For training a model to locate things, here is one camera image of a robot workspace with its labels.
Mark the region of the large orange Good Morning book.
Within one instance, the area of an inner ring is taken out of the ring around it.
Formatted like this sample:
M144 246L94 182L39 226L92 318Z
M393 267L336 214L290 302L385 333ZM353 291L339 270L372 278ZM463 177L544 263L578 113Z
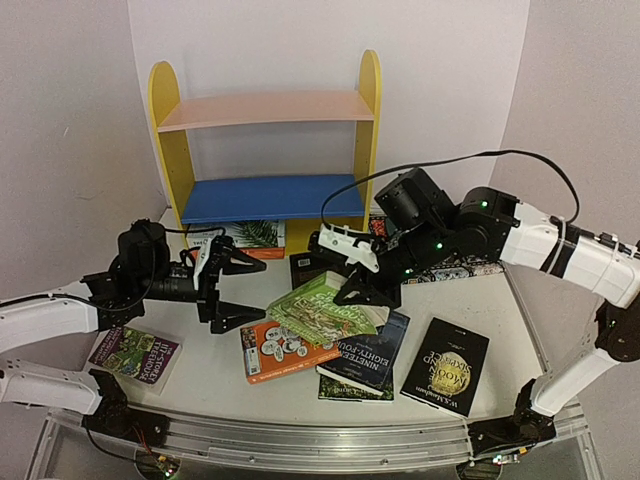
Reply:
M269 247L269 248L237 247L237 250L260 260L278 260L278 259L283 259L285 257L284 247Z

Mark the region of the white Singularity palm book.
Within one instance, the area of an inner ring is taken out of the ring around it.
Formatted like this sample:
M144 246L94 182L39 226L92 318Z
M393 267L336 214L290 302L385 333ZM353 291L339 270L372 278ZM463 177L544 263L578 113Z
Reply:
M284 220L251 220L195 226L186 236L190 247L200 246L216 235L230 236L238 248L284 248Z

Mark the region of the green cartoon paperback book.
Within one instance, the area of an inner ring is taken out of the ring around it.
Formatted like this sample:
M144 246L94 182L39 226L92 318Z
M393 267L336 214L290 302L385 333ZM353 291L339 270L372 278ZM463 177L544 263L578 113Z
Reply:
M326 271L267 307L267 316L314 346L358 335L375 335L384 326L386 306L341 306L334 299L346 279Z

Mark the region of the orange cartoon paperback book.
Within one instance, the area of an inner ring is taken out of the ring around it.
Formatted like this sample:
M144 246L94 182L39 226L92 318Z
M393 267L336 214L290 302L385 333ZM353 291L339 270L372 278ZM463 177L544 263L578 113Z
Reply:
M245 374L259 384L315 368L341 357L338 346L314 346L275 321L242 327Z

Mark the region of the purple Treehouse book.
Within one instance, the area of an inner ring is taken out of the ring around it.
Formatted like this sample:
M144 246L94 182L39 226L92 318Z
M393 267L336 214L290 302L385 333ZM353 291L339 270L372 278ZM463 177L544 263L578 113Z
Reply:
M160 395L182 353L182 343L129 326L101 332L86 361L118 381Z

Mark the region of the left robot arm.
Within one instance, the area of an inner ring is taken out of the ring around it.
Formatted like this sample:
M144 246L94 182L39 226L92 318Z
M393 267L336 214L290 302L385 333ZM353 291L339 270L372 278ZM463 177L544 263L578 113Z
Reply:
M86 275L55 291L1 304L1 351L62 336L123 327L145 314L147 300L192 303L200 322L223 334L264 318L263 310L220 299L223 275L260 273L265 262L238 249L225 233L196 253L171 258L170 229L148 219L118 237L108 270ZM116 437L131 433L135 416L115 377L105 370L65 371L18 359L1 359L1 400L65 409L95 417Z

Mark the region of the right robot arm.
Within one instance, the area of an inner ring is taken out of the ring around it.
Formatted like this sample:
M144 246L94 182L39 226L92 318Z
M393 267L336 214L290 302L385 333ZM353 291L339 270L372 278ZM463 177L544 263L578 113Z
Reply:
M612 367L639 358L639 250L595 234L490 187L454 203L422 169L398 177L376 195L395 226L383 240L346 226L323 224L309 247L351 269L336 295L340 305L396 308L410 276L454 257L482 257L528 267L598 295L594 330L561 367L529 381L514 412L469 427L475 454L529 447L555 436L555 415Z

